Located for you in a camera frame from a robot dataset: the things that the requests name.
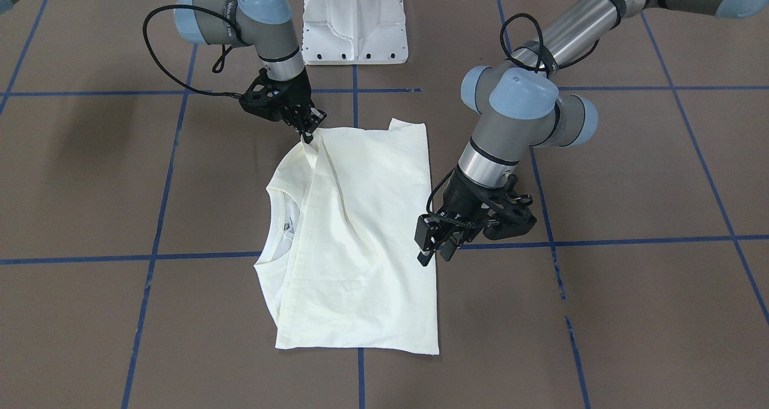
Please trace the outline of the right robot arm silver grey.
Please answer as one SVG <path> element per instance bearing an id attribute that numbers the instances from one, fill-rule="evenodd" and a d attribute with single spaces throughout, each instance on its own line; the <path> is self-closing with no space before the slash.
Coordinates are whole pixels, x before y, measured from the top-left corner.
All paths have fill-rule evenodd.
<path id="1" fill-rule="evenodd" d="M 253 47 L 263 67 L 244 92 L 226 92 L 242 109 L 267 121 L 283 121 L 309 143 L 326 114 L 311 100 L 288 0 L 179 0 L 148 14 L 172 10 L 178 33 L 190 43 L 221 45 L 222 53 Z"/>

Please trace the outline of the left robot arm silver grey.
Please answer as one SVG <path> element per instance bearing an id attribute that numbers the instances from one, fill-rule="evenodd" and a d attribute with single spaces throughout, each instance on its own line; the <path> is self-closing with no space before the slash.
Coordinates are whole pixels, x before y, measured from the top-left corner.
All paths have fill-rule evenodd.
<path id="1" fill-rule="evenodd" d="M 461 99 L 480 119 L 458 165 L 439 182 L 442 205 L 433 210 L 428 202 L 418 217 L 419 263 L 428 265 L 435 253 L 449 261 L 478 234 L 503 240 L 536 225 L 531 197 L 514 190 L 519 161 L 531 147 L 584 144 L 598 127 L 593 103 L 560 94 L 552 77 L 584 59 L 624 19 L 647 8 L 742 19 L 766 6 L 767 0 L 578 0 L 549 26 L 535 22 L 535 39 L 503 47 L 502 64 L 469 70 Z"/>

